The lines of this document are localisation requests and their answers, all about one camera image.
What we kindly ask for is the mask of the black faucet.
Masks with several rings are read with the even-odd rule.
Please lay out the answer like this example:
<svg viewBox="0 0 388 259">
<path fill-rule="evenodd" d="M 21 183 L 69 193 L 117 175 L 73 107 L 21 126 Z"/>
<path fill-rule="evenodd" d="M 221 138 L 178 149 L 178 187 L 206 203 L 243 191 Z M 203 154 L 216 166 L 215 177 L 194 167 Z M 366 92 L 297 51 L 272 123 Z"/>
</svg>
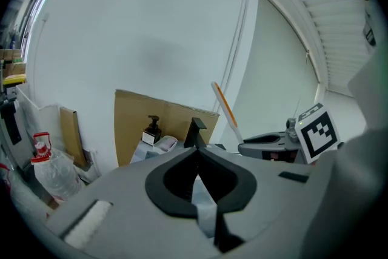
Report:
<svg viewBox="0 0 388 259">
<path fill-rule="evenodd" d="M 193 117 L 190 123 L 189 131 L 187 132 L 186 139 L 184 141 L 184 148 L 196 147 L 205 148 L 207 144 L 204 142 L 199 131 L 206 129 L 207 127 L 201 119 Z"/>
</svg>

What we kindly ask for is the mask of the yellow box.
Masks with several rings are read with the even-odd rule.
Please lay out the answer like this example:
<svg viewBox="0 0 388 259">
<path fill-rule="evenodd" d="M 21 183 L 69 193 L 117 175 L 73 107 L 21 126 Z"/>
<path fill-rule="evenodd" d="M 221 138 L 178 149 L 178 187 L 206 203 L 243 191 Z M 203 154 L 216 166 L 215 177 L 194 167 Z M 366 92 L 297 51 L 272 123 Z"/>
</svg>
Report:
<svg viewBox="0 0 388 259">
<path fill-rule="evenodd" d="M 3 85 L 10 87 L 12 84 L 23 84 L 26 81 L 26 74 L 10 75 L 4 78 Z"/>
</svg>

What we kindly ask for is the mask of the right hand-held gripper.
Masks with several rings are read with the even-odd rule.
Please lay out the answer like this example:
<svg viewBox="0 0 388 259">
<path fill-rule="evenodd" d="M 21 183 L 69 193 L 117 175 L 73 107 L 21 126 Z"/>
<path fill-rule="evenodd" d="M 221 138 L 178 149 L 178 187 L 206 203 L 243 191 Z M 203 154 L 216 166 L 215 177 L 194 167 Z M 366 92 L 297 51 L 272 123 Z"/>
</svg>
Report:
<svg viewBox="0 0 388 259">
<path fill-rule="evenodd" d="M 339 141 L 331 114 L 322 103 L 317 103 L 296 118 L 289 118 L 285 132 L 244 139 L 238 145 L 238 152 L 261 160 L 312 164 L 323 152 L 336 148 Z"/>
</svg>

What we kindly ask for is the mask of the white plastic bag lower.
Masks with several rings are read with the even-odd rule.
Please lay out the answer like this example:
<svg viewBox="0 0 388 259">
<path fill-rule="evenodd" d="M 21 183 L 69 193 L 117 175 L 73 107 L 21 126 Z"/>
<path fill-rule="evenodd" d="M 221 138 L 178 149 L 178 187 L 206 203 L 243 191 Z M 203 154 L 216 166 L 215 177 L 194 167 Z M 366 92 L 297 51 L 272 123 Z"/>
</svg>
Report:
<svg viewBox="0 0 388 259">
<path fill-rule="evenodd" d="M 28 214 L 29 188 L 24 180 L 13 169 L 0 163 L 0 180 L 5 185 L 5 191 L 13 205 L 22 214 Z"/>
</svg>

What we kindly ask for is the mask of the gray and black machine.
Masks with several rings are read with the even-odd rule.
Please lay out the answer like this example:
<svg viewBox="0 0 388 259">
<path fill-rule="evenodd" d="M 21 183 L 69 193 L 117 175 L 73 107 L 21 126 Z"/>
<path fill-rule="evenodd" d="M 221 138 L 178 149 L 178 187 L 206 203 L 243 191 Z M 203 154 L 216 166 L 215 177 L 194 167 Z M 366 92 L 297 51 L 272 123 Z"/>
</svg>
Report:
<svg viewBox="0 0 388 259">
<path fill-rule="evenodd" d="M 22 141 L 19 131 L 18 119 L 20 115 L 20 107 L 16 99 L 15 93 L 10 93 L 0 101 L 0 119 L 5 124 L 5 129 L 13 146 Z"/>
</svg>

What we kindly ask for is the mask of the white board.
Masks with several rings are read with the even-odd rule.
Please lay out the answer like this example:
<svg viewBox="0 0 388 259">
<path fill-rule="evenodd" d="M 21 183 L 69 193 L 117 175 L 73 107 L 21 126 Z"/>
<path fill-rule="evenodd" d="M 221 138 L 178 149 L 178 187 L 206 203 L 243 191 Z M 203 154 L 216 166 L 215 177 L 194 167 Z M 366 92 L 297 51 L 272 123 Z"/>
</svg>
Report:
<svg viewBox="0 0 388 259">
<path fill-rule="evenodd" d="M 32 136 L 34 133 L 48 132 L 52 146 L 64 150 L 59 105 L 55 103 L 38 107 L 30 99 L 30 88 L 26 83 L 16 86 L 16 96 L 28 134 Z"/>
</svg>

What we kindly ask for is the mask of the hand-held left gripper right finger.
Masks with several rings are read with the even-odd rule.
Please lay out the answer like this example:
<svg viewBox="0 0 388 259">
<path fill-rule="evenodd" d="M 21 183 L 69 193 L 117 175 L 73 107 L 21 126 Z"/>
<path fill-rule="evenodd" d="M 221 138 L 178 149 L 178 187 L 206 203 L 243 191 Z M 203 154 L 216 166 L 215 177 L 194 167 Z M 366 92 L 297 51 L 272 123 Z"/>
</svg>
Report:
<svg viewBox="0 0 388 259">
<path fill-rule="evenodd" d="M 226 258 L 301 258 L 329 183 L 316 166 L 199 150 L 199 175 L 217 204 L 214 243 Z"/>
</svg>

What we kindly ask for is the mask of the large cardboard sheet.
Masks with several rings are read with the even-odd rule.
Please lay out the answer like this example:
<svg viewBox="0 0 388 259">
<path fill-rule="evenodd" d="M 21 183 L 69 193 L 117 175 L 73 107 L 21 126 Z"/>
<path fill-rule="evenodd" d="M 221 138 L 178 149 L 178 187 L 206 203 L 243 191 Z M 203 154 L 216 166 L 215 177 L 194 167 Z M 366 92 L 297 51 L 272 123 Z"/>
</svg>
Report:
<svg viewBox="0 0 388 259">
<path fill-rule="evenodd" d="M 185 140 L 192 118 L 199 118 L 206 126 L 200 131 L 205 143 L 210 141 L 219 119 L 219 114 L 214 112 L 117 90 L 115 92 L 114 131 L 119 166 L 125 166 L 131 162 L 143 130 L 151 123 L 150 115 L 159 117 L 158 125 L 162 135 L 173 136 L 180 141 Z"/>
</svg>

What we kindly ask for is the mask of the white soap dish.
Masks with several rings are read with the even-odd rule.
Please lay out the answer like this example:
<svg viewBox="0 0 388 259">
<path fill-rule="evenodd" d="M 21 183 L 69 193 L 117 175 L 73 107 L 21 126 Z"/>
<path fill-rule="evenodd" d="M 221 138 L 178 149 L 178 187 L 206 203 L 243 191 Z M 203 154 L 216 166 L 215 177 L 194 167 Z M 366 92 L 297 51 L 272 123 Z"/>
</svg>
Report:
<svg viewBox="0 0 388 259">
<path fill-rule="evenodd" d="M 178 140 L 173 136 L 164 136 L 153 145 L 153 151 L 159 154 L 169 152 L 175 148 Z"/>
</svg>

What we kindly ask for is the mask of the white plastic bag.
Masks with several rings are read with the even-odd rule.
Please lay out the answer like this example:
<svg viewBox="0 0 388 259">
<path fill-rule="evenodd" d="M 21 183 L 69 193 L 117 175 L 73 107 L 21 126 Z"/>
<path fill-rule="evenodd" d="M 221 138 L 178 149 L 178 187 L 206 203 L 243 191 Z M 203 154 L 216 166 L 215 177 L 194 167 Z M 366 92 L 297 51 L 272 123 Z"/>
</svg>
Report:
<svg viewBox="0 0 388 259">
<path fill-rule="evenodd" d="M 48 132 L 35 133 L 33 144 L 36 155 L 30 162 L 35 177 L 58 204 L 65 203 L 85 187 L 73 158 L 52 147 Z"/>
<path fill-rule="evenodd" d="M 0 163 L 0 180 L 5 185 L 5 191 L 13 205 L 22 214 L 28 214 L 29 188 L 24 180 L 13 169 Z"/>
</svg>

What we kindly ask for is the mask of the white window blind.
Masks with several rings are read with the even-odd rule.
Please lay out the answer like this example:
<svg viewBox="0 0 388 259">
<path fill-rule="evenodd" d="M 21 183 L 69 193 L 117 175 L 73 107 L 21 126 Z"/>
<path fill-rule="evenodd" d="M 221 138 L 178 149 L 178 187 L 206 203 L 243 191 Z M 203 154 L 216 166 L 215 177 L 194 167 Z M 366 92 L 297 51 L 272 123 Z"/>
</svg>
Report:
<svg viewBox="0 0 388 259">
<path fill-rule="evenodd" d="M 369 59 L 363 36 L 364 0 L 300 0 L 310 14 L 323 49 L 331 92 L 350 96 L 349 81 Z"/>
</svg>

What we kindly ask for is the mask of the black soap pump bottle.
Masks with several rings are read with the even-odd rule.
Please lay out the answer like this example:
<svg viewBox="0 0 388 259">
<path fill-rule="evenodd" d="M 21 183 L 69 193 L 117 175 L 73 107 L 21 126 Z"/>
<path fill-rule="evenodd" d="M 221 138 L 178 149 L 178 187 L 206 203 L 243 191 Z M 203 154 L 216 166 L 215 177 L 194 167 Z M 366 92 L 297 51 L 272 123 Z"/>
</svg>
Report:
<svg viewBox="0 0 388 259">
<path fill-rule="evenodd" d="M 160 140 L 161 129 L 158 126 L 159 117 L 156 115 L 149 115 L 151 123 L 142 132 L 142 142 L 150 146 L 154 146 Z"/>
</svg>

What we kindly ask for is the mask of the white orange-handled squeegee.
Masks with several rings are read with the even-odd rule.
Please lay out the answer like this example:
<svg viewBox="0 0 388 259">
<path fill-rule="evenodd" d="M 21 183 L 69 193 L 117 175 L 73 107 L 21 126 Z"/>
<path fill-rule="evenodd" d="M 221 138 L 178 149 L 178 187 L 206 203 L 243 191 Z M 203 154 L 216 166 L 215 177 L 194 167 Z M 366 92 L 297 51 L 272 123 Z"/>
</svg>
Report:
<svg viewBox="0 0 388 259">
<path fill-rule="evenodd" d="M 220 108 L 222 108 L 222 111 L 224 112 L 224 115 L 226 117 L 226 120 L 227 120 L 231 130 L 234 132 L 234 134 L 238 140 L 238 143 L 242 144 L 244 142 L 244 140 L 243 140 L 242 135 L 239 131 L 238 124 L 236 122 L 236 119 L 233 115 L 233 112 L 232 112 L 230 106 L 228 105 L 228 102 L 227 102 L 220 86 L 215 81 L 211 82 L 211 86 L 212 86 L 212 89 L 216 95 L 218 102 L 219 102 L 219 106 L 220 106 Z"/>
</svg>

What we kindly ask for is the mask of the white plastic bag upper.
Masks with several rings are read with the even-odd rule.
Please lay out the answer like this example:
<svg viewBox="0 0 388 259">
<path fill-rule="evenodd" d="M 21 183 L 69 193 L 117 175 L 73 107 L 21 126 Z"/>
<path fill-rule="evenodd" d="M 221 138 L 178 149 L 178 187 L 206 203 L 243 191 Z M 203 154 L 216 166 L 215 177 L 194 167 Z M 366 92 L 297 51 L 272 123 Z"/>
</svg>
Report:
<svg viewBox="0 0 388 259">
<path fill-rule="evenodd" d="M 73 158 L 52 147 L 48 132 L 35 133 L 33 144 L 36 155 L 30 162 L 35 177 L 58 204 L 65 203 L 85 187 Z"/>
</svg>

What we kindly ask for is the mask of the white wall conduit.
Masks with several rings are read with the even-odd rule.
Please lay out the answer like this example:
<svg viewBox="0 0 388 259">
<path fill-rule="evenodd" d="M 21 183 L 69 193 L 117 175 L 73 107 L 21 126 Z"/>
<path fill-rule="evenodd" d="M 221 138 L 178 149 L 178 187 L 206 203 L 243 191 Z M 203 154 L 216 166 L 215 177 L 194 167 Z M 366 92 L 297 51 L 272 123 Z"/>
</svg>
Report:
<svg viewBox="0 0 388 259">
<path fill-rule="evenodd" d="M 242 0 L 220 88 L 229 107 L 235 105 L 249 59 L 255 32 L 258 0 Z"/>
</svg>

